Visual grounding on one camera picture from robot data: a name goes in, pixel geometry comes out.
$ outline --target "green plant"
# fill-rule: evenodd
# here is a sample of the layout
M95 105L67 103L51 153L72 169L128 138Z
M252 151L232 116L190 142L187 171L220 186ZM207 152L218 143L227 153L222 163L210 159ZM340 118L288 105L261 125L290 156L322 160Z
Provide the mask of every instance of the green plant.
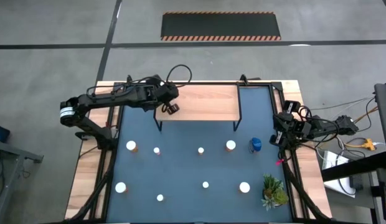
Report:
M265 195L265 199L262 199L262 206L266 208L266 211L268 211L271 208L275 207L275 200L273 198L268 198L268 196Z
M263 176L263 188L264 189L270 189L272 192L274 192L276 189L283 187L282 181L272 177L270 174L265 174Z
M283 183L270 174L264 174L263 181L263 206L268 211L276 206L284 205L288 202L288 196L283 190Z
M272 198L279 205L284 205L288 202L288 196L283 189L277 189L275 192L273 192Z

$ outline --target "blue cup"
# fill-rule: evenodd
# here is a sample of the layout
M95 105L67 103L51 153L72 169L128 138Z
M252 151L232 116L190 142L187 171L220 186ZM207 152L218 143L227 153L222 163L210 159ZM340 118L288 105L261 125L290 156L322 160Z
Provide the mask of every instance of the blue cup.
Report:
M262 142L258 138L252 138L250 140L250 151L251 152L259 152L262 148Z

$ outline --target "pink object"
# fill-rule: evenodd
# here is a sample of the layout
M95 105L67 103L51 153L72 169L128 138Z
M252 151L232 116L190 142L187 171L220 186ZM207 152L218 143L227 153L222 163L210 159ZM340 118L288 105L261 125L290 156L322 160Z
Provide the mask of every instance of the pink object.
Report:
M280 159L280 160L278 160L277 162L276 162L276 165L278 166L278 165L280 165L282 162L284 162L285 160L284 159Z

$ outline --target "black cable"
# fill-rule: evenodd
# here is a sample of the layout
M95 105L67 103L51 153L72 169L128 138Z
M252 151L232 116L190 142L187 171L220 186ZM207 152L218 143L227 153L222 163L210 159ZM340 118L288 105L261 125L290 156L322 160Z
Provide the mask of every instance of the black cable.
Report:
M349 140L346 144L349 144L349 143L351 143L352 141L355 141L355 140L358 140L358 139L365 139L365 138L354 138L354 139ZM338 163L338 158L341 156L341 154L342 154L344 151L347 151L347 152L351 153L351 154L354 155L354 156L358 156L358 157L362 157L362 158L365 158L365 157L366 157L366 155L364 154L364 152L360 152L360 151L358 151L358 150L347 149L347 148L345 147L345 145L341 145L341 144L340 144L340 141L338 141L338 146L339 146L342 150L341 150L341 152L340 152L340 153L337 155L337 157L336 157L336 166L338 166L338 164L337 164L337 163ZM354 154L353 152L359 152L359 153L361 153L363 156L359 156L359 155L357 155L357 154ZM348 192L344 189L344 187L343 187L342 184L341 184L341 179L338 179L338 184L340 185L341 189L342 189L347 195L355 195L355 194L348 193Z
M336 107L339 107L339 106L344 106L344 105L348 105L348 104L351 104L351 103L356 103L356 102L359 102L359 101L362 101L362 100L366 100L368 99L369 97L365 97L365 98L362 98L362 99L359 99L359 100L354 100L354 101L351 101L351 102L347 102L347 103L341 103L339 105L335 105L335 106L328 106L328 107L325 107L325 108L315 108L315 109L311 109L311 110L325 110L325 109L331 109L331 108L336 108Z
M191 68L189 68L187 65L184 65L184 64L179 64L179 65L175 65L168 73L167 75L167 78L166 78L166 82L169 81L169 77L171 76L171 73L174 71L175 68L177 67L185 67L188 71L189 71L189 79L188 79L188 83L192 81L192 78L193 78L193 73L192 73L192 70ZM183 84L183 85L179 85L179 86L176 86L176 87L184 87L186 84Z
M367 116L367 118L369 119L369 123L370 123L370 124L369 124L369 127L365 128L365 129L362 129L362 130L359 130L359 131L357 131L357 132L365 131L365 130L368 130L369 128L372 127L372 120L370 119L370 116L369 116L369 104L370 104L370 102L373 101L374 99L375 99L375 97L372 98L371 100L369 100L369 102L367 102L367 104L366 104L366 116Z
M81 159L81 157L82 157L83 155L85 155L86 153L91 152L92 150L96 149L97 147L98 147L98 146L95 146L95 147L89 149L88 151L84 152L83 154L81 154L81 155L78 157L78 159Z
M179 65L175 65L168 73L167 75L167 78L166 78L166 82L168 83L169 82L169 77L171 76L171 73L174 71L175 68L178 68L178 67L185 67L188 71L189 71L189 79L188 79L188 83L190 83L192 81L192 78L193 78L193 73L192 73L192 70L191 68L189 68L187 65L183 65L183 64L179 64ZM184 87L186 86L186 84L182 84L182 85L179 85L179 86L176 86L177 88L180 88L180 87ZM165 105L163 104L162 107L161 107L161 112L165 113L167 112L168 110L168 105Z
M342 154L343 152L344 152L344 150L341 150L341 152L340 152L339 154L337 154L337 157L336 157L336 166L338 166L338 158L341 156L341 154ZM354 194L348 193L348 192L344 189L344 187L342 186L341 179L338 179L338 184L340 185L342 191L345 192L345 194L347 194L347 195L355 195L355 194L356 194L356 189L355 189L355 193L354 193Z
M306 110L306 114L305 114L305 116L302 116L302 114L301 114L301 112L302 112L302 110ZM311 112L311 110L307 107L307 106L301 106L300 107L300 109L298 110L298 115L299 115L299 117L301 118L301 121L303 121L304 119L303 118L306 118L306 119L308 119L308 115L310 115L310 117L309 118L312 118L312 112Z
M302 145L302 146L305 146L305 147L308 147L308 148L313 149L313 150L316 151L316 148L313 147L313 146L309 146L309 145L307 145L307 144L302 144L302 143L301 143L301 145Z
M305 116L303 116L301 113L303 110L306 110L306 114ZM338 128L338 125L336 125L334 122L330 121L330 120L327 120L327 119L322 119L322 118L313 118L312 117L312 112L311 110L307 107L307 106L301 106L301 108L298 110L298 115L299 117L301 118L301 121L303 121L303 118L305 119L314 119L314 120L318 120L318 121L325 121L325 122L328 122L328 123L331 123L332 125L334 125L334 127L336 127L336 133L333 135L333 137L325 140L327 136L325 136L322 140L320 141L317 141L317 140L313 140L313 139L306 139L306 138L303 138L304 140L307 140L307 141L312 141L312 142L318 142L318 144L315 146L315 147L318 147L320 143L323 143L323 142L328 142L328 141L331 141L333 139L335 139L337 136L338 136L338 132L339 132L339 128Z
M116 133L114 134L113 139L117 136L117 134L118 134L118 129L116 130ZM98 147L98 146L95 146L95 147L89 149L88 151L84 152L83 154L79 155L78 159L81 159L81 157L82 157L83 155L85 155L85 154L91 152L92 150L96 149L97 147Z

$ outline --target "cable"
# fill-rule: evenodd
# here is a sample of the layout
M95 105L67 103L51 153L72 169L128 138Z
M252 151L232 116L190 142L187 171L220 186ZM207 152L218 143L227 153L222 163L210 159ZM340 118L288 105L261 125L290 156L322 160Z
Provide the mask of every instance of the cable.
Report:
M379 107L378 106L375 106L373 107L370 111L369 111L369 114L373 113L374 111L378 111L379 110ZM362 116L358 117L355 119L354 123L358 123L361 119L363 119L364 117L366 116L366 114L363 114Z
M354 156L365 158L365 157L366 157L366 154L364 154L364 152L361 152L361 151L358 151L358 150L347 149L347 148L345 147L346 145L348 145L348 144L351 143L352 141L355 141L355 140L358 140L358 139L365 139L365 140L366 140L366 138L354 138L354 139L349 140L347 143L344 143L344 142L342 142L341 139L340 139L340 141L338 142L338 146L339 146L341 149L345 149L345 151L351 153L351 154L354 155ZM358 155L358 154L354 154L353 152L361 153L362 156L360 156L360 155ZM341 184L341 179L338 179L338 184L340 185L341 189L342 189L346 194L348 194L348 195L355 195L356 190L355 190L355 193L354 193L354 194L350 194L350 193L348 193L348 192L344 189L344 187L343 187L342 184Z
M365 129L362 129L362 130L359 130L357 132L365 131L365 130L368 130L369 128L372 127L372 120L370 119L370 116L369 116L368 107L369 107L370 102L373 101L374 99L375 99L375 97L372 98L371 100L369 100L369 102L367 102L367 104L366 104L366 116L369 119L369 127L365 128Z
M192 78L193 78L193 73L192 73L192 70L187 66L187 65L184 65L184 64L179 64L179 65L175 65L168 73L167 75L167 78L166 78L166 82L168 83L169 82L169 77L171 76L171 73L174 71L175 68L177 67L185 67L188 71L189 71L189 79L187 81L187 83L190 83L192 81ZM182 85L179 85L179 86L176 86L177 88L180 88L180 87L184 87L186 86L186 84L182 84ZM165 113L167 112L168 110L168 105L165 105L163 104L162 107L161 107L161 112Z
M78 157L78 159L81 159L81 157L82 157L83 155L85 155L86 153L91 152L92 150L96 149L97 147L98 147L98 146L95 146L95 147L89 149L88 151L84 152L83 154L81 154L81 155Z
M347 102L347 103L341 103L339 105L335 105L335 106L328 106L328 107L325 107L325 108L315 108L315 109L311 109L311 110L326 110L326 109L331 109L331 108L336 108L336 107L339 107L339 106L344 106L344 105L348 105L348 104L351 104L351 103L356 103L356 102L360 102L360 101L364 101L364 100L367 100L371 98L371 96L368 96L368 97L365 97L365 98L362 98L362 99L359 99L359 100L354 100L354 101L351 101L351 102Z
M189 71L189 73L190 73L190 75L189 75L189 79L188 79L188 83L189 82L191 82L192 81L192 78L193 78L193 73L192 73L192 70L191 70L191 68L189 68L187 65L184 65L184 64L179 64L179 65L175 65L170 71L169 71L169 73L168 73L168 75L167 75L167 78L166 78L166 82L168 82L169 81L169 77L171 76L171 73L174 71L174 69L175 68L177 68L177 67L185 67L188 71ZM176 87L184 87L186 84L183 84L183 85L179 85L179 86L176 86Z
M301 114L301 112L302 112L304 109L306 110L305 116L303 116L303 115ZM320 140L320 141L318 141L318 140L313 140L313 139L306 139L306 138L303 138L304 140L322 143L322 142L328 142L328 141L331 141L331 140L333 140L333 139L335 139L335 138L337 137L338 132L339 132L338 125L336 125L334 122L329 121L329 120L327 120L327 119L313 118L313 117L312 117L312 112L311 112L311 110L310 110L307 106L301 106L301 108L300 108L299 111L298 111L298 115L299 115L299 117L301 117L301 120L303 120L303 118L305 118L305 119L314 119L314 120L318 120L318 121L325 121L325 122L331 123L332 125L334 125L334 127L336 127L336 130L337 130L336 133L333 135L333 137L331 137L331 138L329 138L329 139L327 139L327 140L325 140L325 139L328 137L328 135L325 136L325 137L324 137L322 140Z
M363 100L360 100L360 101L358 101L358 102L356 102L356 103L354 103L354 104L352 104L352 105L349 105L349 106L345 107L344 109L340 110L340 112L336 113L336 115L334 115L331 119L334 120L334 119L335 119L340 113L342 113L343 111L348 110L349 108L351 108L351 107L353 107L353 106L355 106L355 105L357 105L357 104L359 104L359 103L361 103L361 102L363 102L363 101L365 101L365 100L368 100L368 99L370 99L370 98L372 98L372 97L373 97L373 96L370 96L370 97L368 97L368 98L364 98Z
M341 179L338 179L338 184L340 185L342 191L344 191L345 194L347 194L347 195L355 195L355 194L356 194L356 189L355 189L355 192L354 192L353 194L347 192L347 191L345 190L345 188L342 186Z
M116 133L114 134L113 139L117 136L117 134L118 134L118 129L116 130ZM83 155L85 155L85 154L91 152L92 150L96 149L97 147L98 147L98 146L95 146L95 147L89 149L88 151L84 152L83 154L79 155L78 159L81 159L81 157L82 157Z

